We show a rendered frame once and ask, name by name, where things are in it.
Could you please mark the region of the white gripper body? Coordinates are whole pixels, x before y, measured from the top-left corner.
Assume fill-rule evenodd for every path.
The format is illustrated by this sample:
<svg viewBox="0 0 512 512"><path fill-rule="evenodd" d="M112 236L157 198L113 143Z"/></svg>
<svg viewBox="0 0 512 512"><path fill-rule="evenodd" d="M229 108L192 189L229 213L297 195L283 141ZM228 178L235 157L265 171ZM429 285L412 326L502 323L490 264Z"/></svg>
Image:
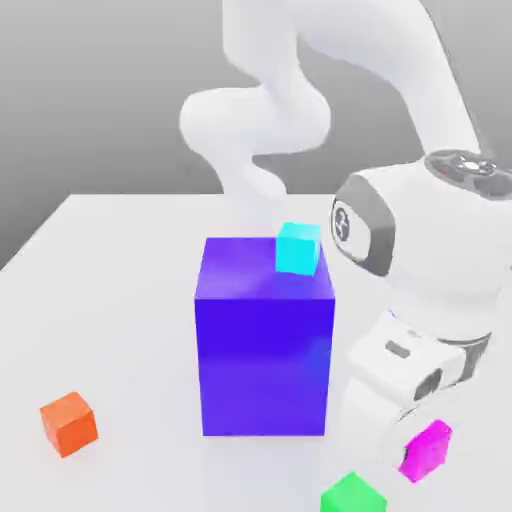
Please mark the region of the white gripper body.
<svg viewBox="0 0 512 512"><path fill-rule="evenodd" d="M340 447L359 466L398 468L407 451L400 429L421 405L399 404L350 372L341 402Z"/></svg>

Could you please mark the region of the small magenta cube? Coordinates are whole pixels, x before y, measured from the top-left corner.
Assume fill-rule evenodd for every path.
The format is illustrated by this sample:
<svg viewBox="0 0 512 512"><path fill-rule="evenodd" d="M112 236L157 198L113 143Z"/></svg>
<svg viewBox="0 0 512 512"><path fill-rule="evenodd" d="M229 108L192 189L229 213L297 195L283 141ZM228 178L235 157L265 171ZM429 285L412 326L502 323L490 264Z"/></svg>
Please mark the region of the small magenta cube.
<svg viewBox="0 0 512 512"><path fill-rule="evenodd" d="M406 446L399 472L416 483L445 463L452 429L445 422L435 420L417 434Z"/></svg>

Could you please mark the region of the small green cube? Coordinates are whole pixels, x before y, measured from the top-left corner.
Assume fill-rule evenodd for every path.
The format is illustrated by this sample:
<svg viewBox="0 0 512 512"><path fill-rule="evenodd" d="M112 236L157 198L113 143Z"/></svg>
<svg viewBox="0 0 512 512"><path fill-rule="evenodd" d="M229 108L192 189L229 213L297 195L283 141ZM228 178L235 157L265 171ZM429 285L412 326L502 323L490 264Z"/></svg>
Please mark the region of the small green cube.
<svg viewBox="0 0 512 512"><path fill-rule="evenodd" d="M320 512L386 512L387 500L352 471L324 491Z"/></svg>

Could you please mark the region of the small cyan cube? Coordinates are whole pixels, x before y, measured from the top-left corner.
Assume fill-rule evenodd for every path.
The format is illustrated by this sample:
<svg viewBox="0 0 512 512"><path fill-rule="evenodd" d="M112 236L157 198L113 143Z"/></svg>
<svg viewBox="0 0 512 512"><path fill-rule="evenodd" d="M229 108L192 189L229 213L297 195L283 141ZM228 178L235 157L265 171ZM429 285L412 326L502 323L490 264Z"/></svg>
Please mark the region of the small cyan cube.
<svg viewBox="0 0 512 512"><path fill-rule="evenodd" d="M319 261L320 238L317 224L285 222L276 238L276 271L313 276Z"/></svg>

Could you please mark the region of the small orange cube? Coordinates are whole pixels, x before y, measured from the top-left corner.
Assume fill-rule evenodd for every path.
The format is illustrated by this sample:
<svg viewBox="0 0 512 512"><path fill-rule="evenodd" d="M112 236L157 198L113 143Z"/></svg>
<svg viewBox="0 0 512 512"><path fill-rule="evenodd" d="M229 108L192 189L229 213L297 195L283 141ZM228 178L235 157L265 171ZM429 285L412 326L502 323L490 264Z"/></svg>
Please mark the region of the small orange cube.
<svg viewBox="0 0 512 512"><path fill-rule="evenodd" d="M98 439L92 408L76 391L40 408L45 435L61 458Z"/></svg>

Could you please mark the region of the large purple box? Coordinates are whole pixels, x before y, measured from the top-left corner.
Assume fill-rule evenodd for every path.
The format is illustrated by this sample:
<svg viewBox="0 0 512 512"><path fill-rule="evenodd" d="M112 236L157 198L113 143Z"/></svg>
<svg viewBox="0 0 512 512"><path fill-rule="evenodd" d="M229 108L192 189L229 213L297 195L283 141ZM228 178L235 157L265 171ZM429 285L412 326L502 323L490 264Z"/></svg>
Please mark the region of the large purple box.
<svg viewBox="0 0 512 512"><path fill-rule="evenodd" d="M325 432L335 294L275 269L272 238L207 238L194 296L206 436Z"/></svg>

